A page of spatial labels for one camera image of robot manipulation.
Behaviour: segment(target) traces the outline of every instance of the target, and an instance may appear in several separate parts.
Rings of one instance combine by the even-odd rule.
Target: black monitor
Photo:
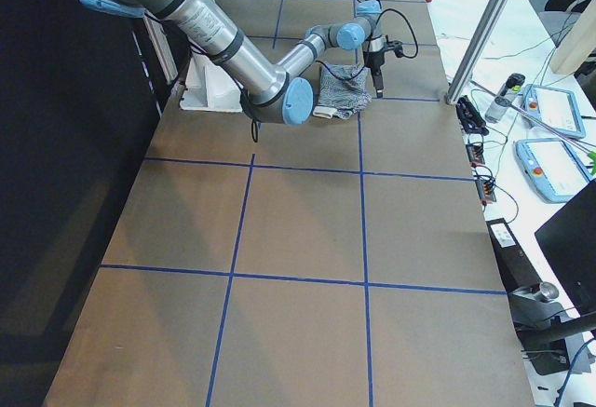
[[[536,232],[536,240],[577,311],[596,310],[596,181]]]

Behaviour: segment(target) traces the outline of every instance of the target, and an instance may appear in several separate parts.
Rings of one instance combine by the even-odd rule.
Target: crumpled towel
[[[335,75],[342,78],[355,75],[361,68],[359,65],[327,64],[327,66]],[[320,94],[313,115],[325,118],[337,116],[346,120],[364,109],[373,99],[365,88],[367,74],[368,69],[364,69],[355,78],[342,81],[321,66]]]

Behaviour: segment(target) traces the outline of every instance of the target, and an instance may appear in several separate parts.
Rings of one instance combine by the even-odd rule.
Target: black wall
[[[129,20],[0,6],[0,405],[37,406],[158,115]]]

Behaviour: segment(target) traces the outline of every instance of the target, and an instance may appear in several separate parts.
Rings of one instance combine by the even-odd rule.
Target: gray cloth
[[[359,65],[335,64],[327,64],[327,66],[341,78],[354,76],[361,67]],[[364,88],[367,74],[368,69],[364,69],[354,79],[342,81],[321,66],[318,105],[335,108],[337,110],[335,116],[343,119],[348,119],[356,112],[361,111],[372,100],[371,95]]]

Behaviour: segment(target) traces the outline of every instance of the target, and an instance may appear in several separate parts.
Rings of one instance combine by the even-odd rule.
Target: table surface
[[[488,0],[433,0],[429,4],[428,9],[448,77],[455,74],[469,44],[469,39],[473,35],[487,3]],[[545,42],[520,55],[516,55],[518,52],[535,46],[541,41]],[[555,88],[564,88],[575,93],[582,115],[594,116],[594,109],[573,76],[556,75],[549,68],[546,69],[545,73],[539,73],[540,70],[544,70],[543,66],[553,49],[554,44],[549,39],[549,34],[542,26],[528,0],[509,0],[485,50],[481,54],[481,59],[474,69],[473,78],[492,91],[498,91],[507,77],[514,72],[524,74],[526,83],[544,83],[544,85],[554,83],[552,86]],[[511,55],[511,57],[501,58],[506,55]],[[472,89],[468,87],[465,94],[469,96]],[[479,91],[474,91],[472,96],[483,115],[492,101],[492,97]],[[596,123],[584,120],[584,125],[588,134],[584,140],[587,142],[596,141]],[[509,110],[499,123],[489,123],[488,127],[505,133],[511,129],[508,136],[509,141],[504,148],[496,143],[486,143],[484,152],[489,168],[493,172],[498,170],[497,183],[509,191],[520,205],[517,219],[509,226],[534,265],[538,275],[545,281],[551,281],[559,285],[536,242],[534,232],[562,207],[562,204],[545,203],[537,195],[525,179],[523,171],[515,159],[513,146],[514,141],[519,139],[551,138],[552,135],[542,128],[530,129],[520,116],[515,119],[515,113],[512,110]],[[480,136],[477,135],[471,137],[473,142],[480,139]],[[491,134],[485,137],[485,141],[503,142],[504,139],[502,135],[491,131]],[[499,168],[498,159],[502,150],[503,154]],[[584,159],[585,163],[589,163],[586,157],[579,152],[578,154]],[[515,213],[515,207],[506,195],[499,190],[496,191],[498,201],[496,204],[487,207],[485,218],[491,220],[504,217],[509,220]],[[560,301],[563,307],[572,306],[565,293],[562,294]],[[577,315],[575,311],[568,312],[572,317]],[[556,395],[554,390],[561,386],[564,373],[539,376],[535,373],[531,364],[527,363],[526,368],[531,378],[536,403],[546,405],[552,403]],[[538,386],[549,387],[550,390],[538,390]],[[572,377],[563,398],[562,406],[572,406],[573,400],[596,404],[595,373],[574,375]]]
[[[217,1],[272,61],[355,4]],[[359,116],[166,110],[48,406],[533,404],[427,5],[385,5],[424,45]]]

